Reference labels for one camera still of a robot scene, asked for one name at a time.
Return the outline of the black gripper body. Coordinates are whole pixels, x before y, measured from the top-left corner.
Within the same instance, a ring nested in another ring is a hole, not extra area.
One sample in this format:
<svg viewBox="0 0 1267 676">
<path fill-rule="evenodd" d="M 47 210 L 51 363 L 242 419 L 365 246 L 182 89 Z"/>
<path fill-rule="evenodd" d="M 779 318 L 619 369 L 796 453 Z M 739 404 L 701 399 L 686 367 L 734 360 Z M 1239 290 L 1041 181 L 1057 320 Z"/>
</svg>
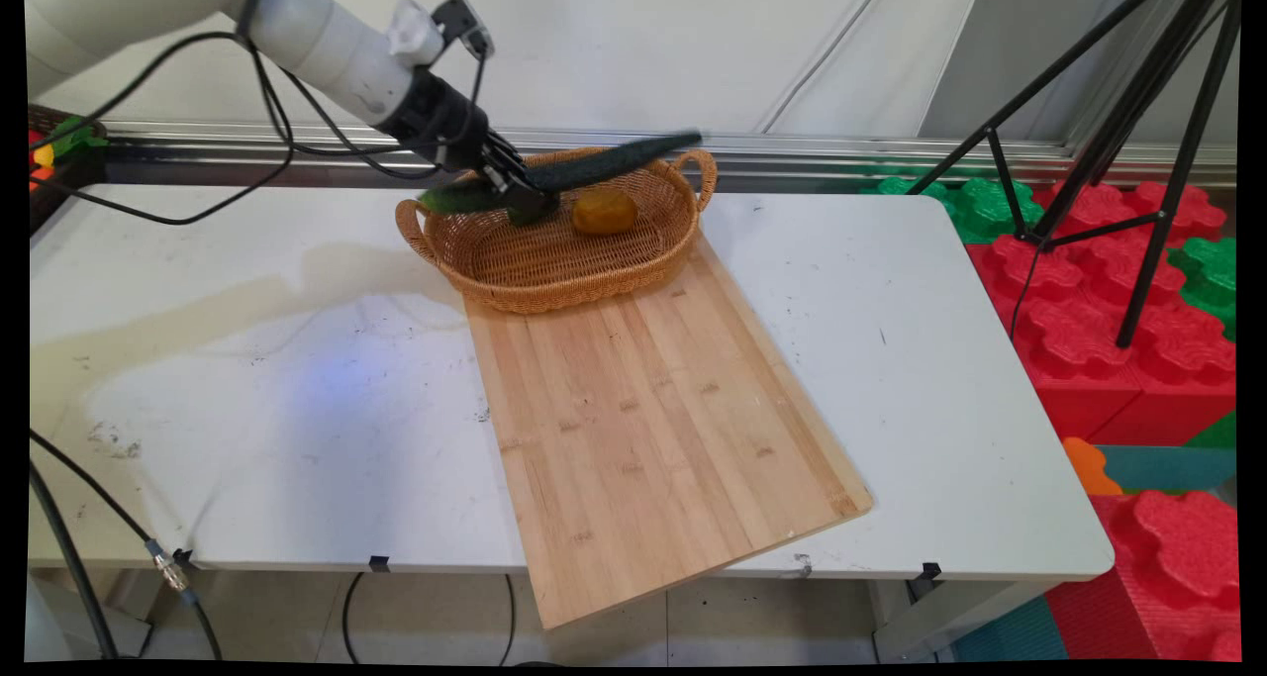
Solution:
<svg viewBox="0 0 1267 676">
<path fill-rule="evenodd" d="M 484 72 L 476 67 L 471 91 L 462 94 L 417 66 L 381 90 L 385 111 L 379 130 L 428 161 L 433 172 L 484 168 L 492 162 L 490 127 L 478 105 Z"/>
</svg>

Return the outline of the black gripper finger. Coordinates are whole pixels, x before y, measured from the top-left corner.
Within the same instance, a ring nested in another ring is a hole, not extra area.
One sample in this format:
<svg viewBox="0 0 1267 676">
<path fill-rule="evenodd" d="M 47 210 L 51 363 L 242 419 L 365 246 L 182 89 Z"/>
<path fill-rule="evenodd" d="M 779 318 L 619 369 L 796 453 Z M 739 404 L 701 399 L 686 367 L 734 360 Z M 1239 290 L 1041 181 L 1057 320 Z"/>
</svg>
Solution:
<svg viewBox="0 0 1267 676">
<path fill-rule="evenodd" d="M 514 184 L 514 181 L 506 186 L 493 186 L 485 178 L 485 165 L 478 170 L 478 175 L 490 189 L 490 208 L 504 210 L 513 227 L 538 224 L 555 211 L 555 192 L 544 192 L 532 181 L 531 186 Z"/>
<path fill-rule="evenodd" d="M 485 134 L 485 178 L 493 186 L 506 186 L 511 181 L 532 185 L 525 158 L 498 132 Z"/>
</svg>

